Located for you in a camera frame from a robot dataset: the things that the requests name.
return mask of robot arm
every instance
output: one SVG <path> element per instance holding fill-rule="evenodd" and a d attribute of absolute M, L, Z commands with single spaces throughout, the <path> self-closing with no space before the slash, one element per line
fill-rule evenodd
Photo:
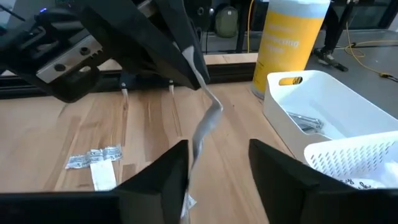
<path fill-rule="evenodd" d="M 196 68 L 208 82 L 194 24 L 207 26 L 210 4 L 190 1 L 188 16 L 183 0 L 71 1 L 0 36 L 0 68 L 65 102 L 89 93 L 101 79 L 98 66 L 111 58 L 127 73 L 160 75 L 196 90 L 181 51 L 195 48 Z"/>

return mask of wooden table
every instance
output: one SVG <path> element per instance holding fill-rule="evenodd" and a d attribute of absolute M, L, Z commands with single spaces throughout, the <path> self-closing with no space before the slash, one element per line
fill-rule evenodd
<path fill-rule="evenodd" d="M 256 54 L 210 55 L 207 63 L 256 60 Z M 118 65 L 108 62 L 103 69 Z M 263 116 L 249 83 L 212 85 L 224 106 L 217 128 L 205 139 L 193 175 L 198 202 L 192 223 L 267 223 L 248 159 L 250 138 L 289 154 Z M 180 87 L 134 91 L 128 108 L 121 92 L 93 93 L 73 104 L 53 97 L 0 101 L 0 192 L 93 190 L 89 169 L 65 170 L 72 154 L 116 144 L 118 183 L 138 173 L 181 139 L 190 139 L 211 101 Z"/>

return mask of black cable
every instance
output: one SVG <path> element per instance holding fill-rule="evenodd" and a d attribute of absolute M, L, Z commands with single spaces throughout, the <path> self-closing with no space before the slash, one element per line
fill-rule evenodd
<path fill-rule="evenodd" d="M 239 30 L 238 30 L 238 38 L 236 39 L 236 48 L 235 48 L 237 54 L 242 53 L 244 33 L 248 28 L 247 25 L 249 18 L 249 10 L 250 10 L 250 1 L 247 1 L 247 3 L 242 5 L 241 12 L 239 13 Z"/>
<path fill-rule="evenodd" d="M 16 14 L 15 12 L 12 12 L 8 8 L 4 7 L 2 4 L 0 4 L 0 9 L 8 12 L 10 15 L 14 16 L 15 18 L 19 19 L 20 21 L 24 21 L 24 22 L 26 21 L 24 18 L 22 18 L 21 16 L 18 16 L 18 14 Z"/>
<path fill-rule="evenodd" d="M 197 27 L 197 35 L 199 38 L 199 46 L 200 46 L 200 50 L 201 50 L 201 45 L 203 43 L 203 32 L 200 27 Z"/>
<path fill-rule="evenodd" d="M 207 40 L 208 40 L 208 37 L 209 37 L 209 29 L 207 29 L 207 32 L 206 32 L 206 54 L 207 54 Z"/>

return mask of floor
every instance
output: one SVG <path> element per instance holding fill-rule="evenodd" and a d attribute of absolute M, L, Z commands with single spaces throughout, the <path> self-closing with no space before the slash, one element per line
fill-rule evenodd
<path fill-rule="evenodd" d="M 384 30 L 370 30 L 370 31 L 355 31 L 350 32 L 352 42 L 364 42 L 370 40 L 397 40 L 398 33 Z M 321 47 L 323 45 L 325 33 L 320 32 L 315 47 Z M 251 37 L 251 49 L 258 49 L 260 43 L 260 34 L 253 34 Z M 221 39 L 214 36 L 209 36 L 208 51 L 215 53 L 217 46 L 220 51 L 227 49 L 234 49 L 236 45 L 236 39 Z M 341 35 L 339 44 L 340 46 L 347 46 L 347 35 L 344 32 Z M 246 41 L 244 42 L 244 50 L 246 50 Z M 361 61 L 381 72 L 387 72 L 398 77 L 398 66 L 396 65 L 398 57 L 398 47 L 378 47 L 378 48 L 360 48 L 366 54 L 365 58 L 361 58 Z M 348 72 L 341 72 L 334 68 L 324 67 L 320 65 L 315 57 L 311 57 L 307 64 L 307 69 L 323 70 L 324 72 L 333 75 L 339 81 L 374 103 L 384 111 L 391 114 L 393 117 L 398 119 L 398 83 L 379 78 L 378 75 L 372 71 L 369 71 L 355 61 L 355 59 L 345 53 L 344 50 L 335 50 L 333 56 L 349 68 Z"/>

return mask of white label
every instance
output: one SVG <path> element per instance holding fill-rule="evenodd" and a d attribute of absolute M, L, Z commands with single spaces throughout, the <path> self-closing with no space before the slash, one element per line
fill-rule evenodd
<path fill-rule="evenodd" d="M 184 217 L 186 212 L 188 212 L 187 209 L 190 210 L 196 203 L 197 201 L 195 201 L 191 195 L 188 194 L 188 198 L 184 199 L 184 204 L 182 205 L 181 218 Z"/>
<path fill-rule="evenodd" d="M 93 178 L 94 189 L 112 190 L 116 187 L 113 165 L 110 159 L 90 164 L 91 177 Z"/>

